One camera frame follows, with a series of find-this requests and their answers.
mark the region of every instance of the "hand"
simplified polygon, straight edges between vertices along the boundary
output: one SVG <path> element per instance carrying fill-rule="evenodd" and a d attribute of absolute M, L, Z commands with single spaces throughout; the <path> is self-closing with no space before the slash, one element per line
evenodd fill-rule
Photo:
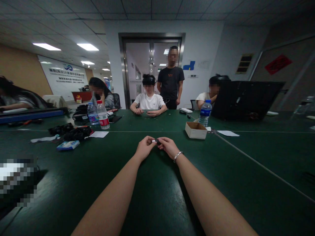
<path fill-rule="evenodd" d="M 135 111 L 134 111 L 135 114 L 137 115 L 141 115 L 143 113 L 143 110 L 141 108 L 137 108 Z"/>
<path fill-rule="evenodd" d="M 155 116 L 159 116 L 161 114 L 161 112 L 159 110 L 156 110 L 156 111 L 147 111 L 147 115 L 148 116 L 152 116 L 152 117 L 155 117 Z"/>
<path fill-rule="evenodd" d="M 156 142 L 152 143 L 152 140 L 154 140 L 154 138 L 150 136 L 146 136 L 142 139 L 138 144 L 134 157 L 142 162 L 150 154 L 151 149 L 157 144 Z"/>
<path fill-rule="evenodd" d="M 158 146 L 160 150 L 164 150 L 168 156 L 174 160 L 175 156 L 179 153 L 179 149 L 172 139 L 162 137 L 158 138 L 161 145 Z"/>

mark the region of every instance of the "open box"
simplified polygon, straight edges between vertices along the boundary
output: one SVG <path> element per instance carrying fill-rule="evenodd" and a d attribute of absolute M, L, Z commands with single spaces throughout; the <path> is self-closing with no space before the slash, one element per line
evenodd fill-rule
<path fill-rule="evenodd" d="M 189 138 L 206 139 L 207 129 L 200 123 L 186 122 L 185 131 Z"/>

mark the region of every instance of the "metal door frame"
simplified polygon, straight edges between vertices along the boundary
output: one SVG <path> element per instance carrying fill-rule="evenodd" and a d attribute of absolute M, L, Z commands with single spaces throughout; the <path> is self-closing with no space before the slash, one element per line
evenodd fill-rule
<path fill-rule="evenodd" d="M 186 33 L 118 33 L 119 37 L 119 48 L 120 48 L 120 58 L 122 67 L 122 78 L 124 84 L 125 93 L 125 105 L 126 109 L 130 107 L 130 90 L 129 90 L 129 77 L 128 77 L 128 63 L 127 63 L 127 53 L 126 53 L 126 43 L 150 43 L 150 57 L 149 64 L 154 61 L 154 43 L 178 43 L 179 46 L 179 67 L 181 67 L 184 43 Z"/>

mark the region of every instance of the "plastic bottle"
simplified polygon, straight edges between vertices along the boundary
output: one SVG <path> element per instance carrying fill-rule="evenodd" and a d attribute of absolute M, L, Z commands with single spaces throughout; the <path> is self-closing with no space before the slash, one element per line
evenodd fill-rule
<path fill-rule="evenodd" d="M 109 121 L 107 117 L 107 110 L 102 104 L 101 100 L 97 101 L 97 114 L 99 118 L 99 123 L 102 129 L 109 129 Z"/>
<path fill-rule="evenodd" d="M 208 127 L 208 119 L 212 110 L 211 100 L 206 100 L 200 110 L 198 122 L 205 127 Z"/>
<path fill-rule="evenodd" d="M 311 104 L 314 101 L 314 96 L 308 96 L 307 98 L 304 98 L 298 108 L 295 110 L 295 114 L 305 114 L 305 112 L 308 110 L 309 107 L 311 107 Z"/>
<path fill-rule="evenodd" d="M 99 118 L 97 115 L 97 110 L 96 110 L 96 107 L 93 105 L 93 102 L 89 102 L 88 116 L 89 116 L 91 125 L 99 125 Z"/>

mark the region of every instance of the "doorway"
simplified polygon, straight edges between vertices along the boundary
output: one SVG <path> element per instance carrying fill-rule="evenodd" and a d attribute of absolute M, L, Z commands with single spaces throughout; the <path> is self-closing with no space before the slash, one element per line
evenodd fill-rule
<path fill-rule="evenodd" d="M 178 47 L 178 66 L 181 66 L 184 38 L 184 33 L 119 34 L 127 109 L 140 93 L 145 92 L 142 85 L 143 74 L 153 75 L 157 80 L 160 70 L 167 67 L 170 47 Z M 157 86 L 155 86 L 155 93 L 159 94 Z"/>

